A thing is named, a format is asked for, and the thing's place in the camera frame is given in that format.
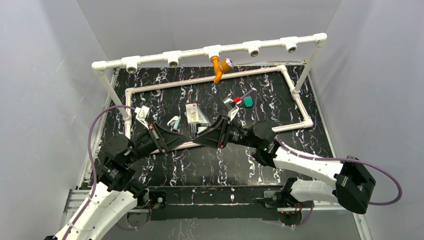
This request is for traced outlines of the chrome metal faucet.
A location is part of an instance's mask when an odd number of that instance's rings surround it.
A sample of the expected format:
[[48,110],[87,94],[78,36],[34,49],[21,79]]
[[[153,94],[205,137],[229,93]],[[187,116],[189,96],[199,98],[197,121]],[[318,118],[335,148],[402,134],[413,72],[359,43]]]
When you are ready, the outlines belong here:
[[190,138],[194,139],[197,137],[198,133],[199,133],[199,127],[200,124],[199,123],[193,123],[189,125],[189,131],[190,131]]

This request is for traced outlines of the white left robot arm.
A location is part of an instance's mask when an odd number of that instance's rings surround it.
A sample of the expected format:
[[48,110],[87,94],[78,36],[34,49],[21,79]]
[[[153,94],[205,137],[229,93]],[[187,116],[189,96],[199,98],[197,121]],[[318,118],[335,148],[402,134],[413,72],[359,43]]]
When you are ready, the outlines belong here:
[[100,240],[130,209],[150,203],[149,188],[133,178],[131,164],[154,151],[166,153],[188,142],[190,136],[149,124],[135,141],[123,134],[103,146],[104,165],[74,216],[47,240]]

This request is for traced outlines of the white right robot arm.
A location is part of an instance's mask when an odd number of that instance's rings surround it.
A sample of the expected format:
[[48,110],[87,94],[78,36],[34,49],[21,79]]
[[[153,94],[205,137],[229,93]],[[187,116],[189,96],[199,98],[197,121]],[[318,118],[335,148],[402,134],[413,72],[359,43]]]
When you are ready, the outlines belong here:
[[228,143],[254,148],[252,157],[260,165],[309,176],[310,180],[287,180],[281,199],[288,207],[323,201],[339,204],[356,214],[367,212],[376,180],[364,164],[355,158],[337,160],[296,152],[276,140],[273,131],[276,125],[273,121],[260,120],[245,128],[221,115],[193,142],[215,149],[222,149]]

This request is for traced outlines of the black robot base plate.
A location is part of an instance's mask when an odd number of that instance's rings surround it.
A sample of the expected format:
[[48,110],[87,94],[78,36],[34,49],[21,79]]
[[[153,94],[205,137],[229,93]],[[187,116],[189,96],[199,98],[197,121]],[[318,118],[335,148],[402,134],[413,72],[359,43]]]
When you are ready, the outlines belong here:
[[311,203],[298,202],[278,185],[157,186],[149,190],[154,221],[260,219],[298,224]]

